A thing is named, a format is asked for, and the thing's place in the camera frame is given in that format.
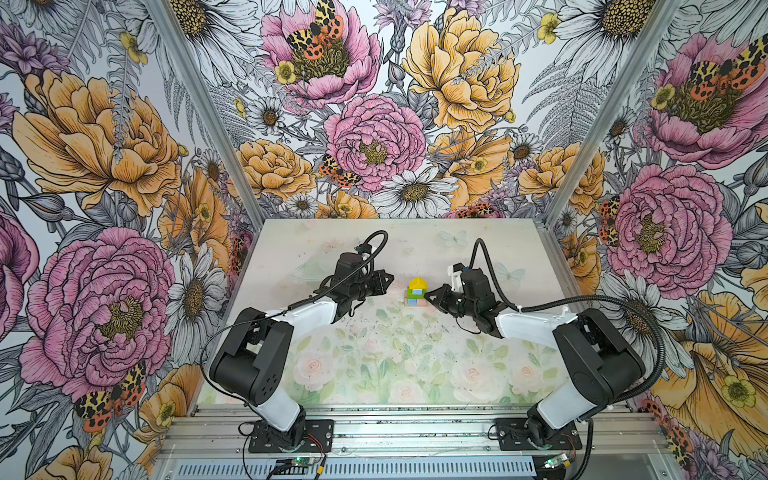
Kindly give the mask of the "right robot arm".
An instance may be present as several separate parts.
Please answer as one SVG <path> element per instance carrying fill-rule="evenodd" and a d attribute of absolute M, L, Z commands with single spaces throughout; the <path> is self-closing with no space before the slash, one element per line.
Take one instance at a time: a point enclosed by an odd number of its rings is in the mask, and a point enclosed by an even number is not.
<path fill-rule="evenodd" d="M 560 354 L 567 379 L 531 407 L 517 429 L 534 448 L 551 446 L 575 421 L 603 411 L 645 375 L 645 362 L 595 308 L 575 313 L 568 299 L 552 303 L 558 313 L 547 306 L 510 306 L 493 293 L 482 270 L 461 264 L 448 284 L 424 298 L 455 319 L 471 318 L 483 334 L 537 343 Z"/>

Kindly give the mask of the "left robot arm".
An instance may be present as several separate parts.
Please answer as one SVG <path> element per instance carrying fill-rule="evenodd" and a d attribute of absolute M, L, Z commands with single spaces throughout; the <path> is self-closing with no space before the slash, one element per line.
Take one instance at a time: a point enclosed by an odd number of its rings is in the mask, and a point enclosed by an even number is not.
<path fill-rule="evenodd" d="M 373 263 L 371 255 L 345 252 L 311 297 L 272 313 L 248 307 L 230 326 L 208 378 L 256 412 L 254 433 L 269 446 L 296 450 L 308 436 L 305 409 L 280 386 L 292 342 L 385 295 L 395 276 Z"/>

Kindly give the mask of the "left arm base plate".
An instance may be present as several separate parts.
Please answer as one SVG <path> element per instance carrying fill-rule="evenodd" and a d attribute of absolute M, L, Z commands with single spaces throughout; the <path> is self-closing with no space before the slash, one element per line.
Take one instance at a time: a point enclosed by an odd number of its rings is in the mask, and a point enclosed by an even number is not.
<path fill-rule="evenodd" d="M 304 420 L 287 432 L 258 421 L 248 435 L 251 454 L 329 453 L 335 422 L 330 419 Z"/>

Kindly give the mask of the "green wood block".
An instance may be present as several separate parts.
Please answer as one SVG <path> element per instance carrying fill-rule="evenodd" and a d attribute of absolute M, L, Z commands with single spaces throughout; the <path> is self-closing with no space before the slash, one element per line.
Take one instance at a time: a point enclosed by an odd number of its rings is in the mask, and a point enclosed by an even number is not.
<path fill-rule="evenodd" d="M 424 295 L 425 291 L 423 289 L 408 289 L 406 291 L 406 298 L 409 302 L 423 300 Z"/>

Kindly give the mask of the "yellow wood block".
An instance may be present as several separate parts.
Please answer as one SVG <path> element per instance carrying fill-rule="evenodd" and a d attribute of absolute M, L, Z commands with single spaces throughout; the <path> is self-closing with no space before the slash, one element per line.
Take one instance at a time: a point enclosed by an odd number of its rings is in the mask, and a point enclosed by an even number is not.
<path fill-rule="evenodd" d="M 424 291 L 426 291 L 427 287 L 428 287 L 427 281 L 420 277 L 416 277 L 410 280 L 408 283 L 408 289 L 423 289 Z"/>

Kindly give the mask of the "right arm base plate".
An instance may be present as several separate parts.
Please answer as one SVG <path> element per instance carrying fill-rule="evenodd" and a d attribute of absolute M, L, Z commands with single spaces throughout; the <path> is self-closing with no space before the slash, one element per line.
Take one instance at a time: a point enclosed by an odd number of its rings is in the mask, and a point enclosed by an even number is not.
<path fill-rule="evenodd" d="M 583 448 L 574 422 L 559 431 L 544 429 L 535 437 L 522 417 L 502 417 L 494 420 L 487 436 L 498 443 L 502 451 L 578 451 Z"/>

